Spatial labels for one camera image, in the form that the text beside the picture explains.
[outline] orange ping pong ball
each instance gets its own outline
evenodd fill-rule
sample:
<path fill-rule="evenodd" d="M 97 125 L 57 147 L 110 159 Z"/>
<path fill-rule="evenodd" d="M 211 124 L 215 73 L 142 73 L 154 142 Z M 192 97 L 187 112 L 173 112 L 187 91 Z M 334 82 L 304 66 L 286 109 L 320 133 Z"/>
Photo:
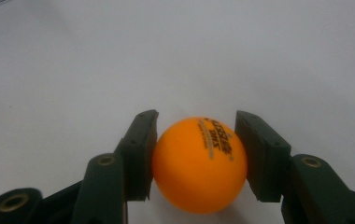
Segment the orange ping pong ball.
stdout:
<path fill-rule="evenodd" d="M 160 137 L 152 172 L 160 192 L 187 212 L 209 214 L 229 205 L 248 170 L 245 149 L 225 124 L 208 118 L 181 120 Z"/>

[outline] screw hole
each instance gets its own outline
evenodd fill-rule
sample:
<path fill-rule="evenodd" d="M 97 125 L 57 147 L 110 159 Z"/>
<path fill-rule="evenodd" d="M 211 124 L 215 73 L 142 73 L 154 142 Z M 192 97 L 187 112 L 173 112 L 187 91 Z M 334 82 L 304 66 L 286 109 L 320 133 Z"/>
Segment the screw hole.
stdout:
<path fill-rule="evenodd" d="M 315 158 L 312 158 L 312 157 L 303 157 L 302 158 L 302 162 L 307 165 L 307 166 L 311 166 L 311 167 L 314 167 L 314 168 L 318 168 L 318 167 L 321 167 L 322 163 L 315 159 Z"/>
<path fill-rule="evenodd" d="M 100 158 L 97 163 L 99 165 L 104 165 L 104 166 L 107 166 L 107 165 L 110 165 L 110 164 L 113 164 L 113 162 L 115 161 L 116 159 L 114 159 L 114 157 L 112 156 L 104 156 L 102 158 Z"/>
<path fill-rule="evenodd" d="M 15 211 L 24 206 L 28 201 L 29 196 L 27 194 L 14 194 L 0 203 L 0 212 L 7 213 Z"/>

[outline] white background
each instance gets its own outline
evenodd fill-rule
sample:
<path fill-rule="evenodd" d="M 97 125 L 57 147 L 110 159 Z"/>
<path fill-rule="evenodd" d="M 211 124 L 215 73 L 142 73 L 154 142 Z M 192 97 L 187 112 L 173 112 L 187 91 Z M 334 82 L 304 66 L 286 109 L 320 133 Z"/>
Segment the white background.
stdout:
<path fill-rule="evenodd" d="M 0 5 L 0 194 L 49 196 L 114 150 L 134 116 L 265 119 L 355 190 L 355 1 L 33 1 Z M 151 200 L 130 223 L 283 223 L 247 184 L 198 216 Z"/>

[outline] ping pong ball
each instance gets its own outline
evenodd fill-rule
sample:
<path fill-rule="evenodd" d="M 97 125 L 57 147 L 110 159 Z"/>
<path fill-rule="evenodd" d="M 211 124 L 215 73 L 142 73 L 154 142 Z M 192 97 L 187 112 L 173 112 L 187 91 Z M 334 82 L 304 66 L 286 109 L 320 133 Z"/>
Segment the ping pong ball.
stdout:
<path fill-rule="evenodd" d="M 168 128 L 153 151 L 152 172 L 174 206 L 209 214 L 228 206 L 248 170 L 245 149 L 225 124 L 208 118 L 181 120 Z"/>

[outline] white surface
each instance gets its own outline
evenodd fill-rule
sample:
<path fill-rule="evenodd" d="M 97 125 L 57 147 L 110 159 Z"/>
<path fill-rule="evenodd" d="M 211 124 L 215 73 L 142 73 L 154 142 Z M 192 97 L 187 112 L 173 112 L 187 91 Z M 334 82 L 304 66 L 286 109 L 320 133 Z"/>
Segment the white surface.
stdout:
<path fill-rule="evenodd" d="M 134 116 L 158 132 L 189 116 L 234 127 L 237 109 L 329 162 L 355 190 L 355 1 L 30 1 L 0 6 L 0 194 L 44 196 L 114 150 Z M 247 185 L 210 216 L 155 184 L 130 223 L 283 223 Z"/>

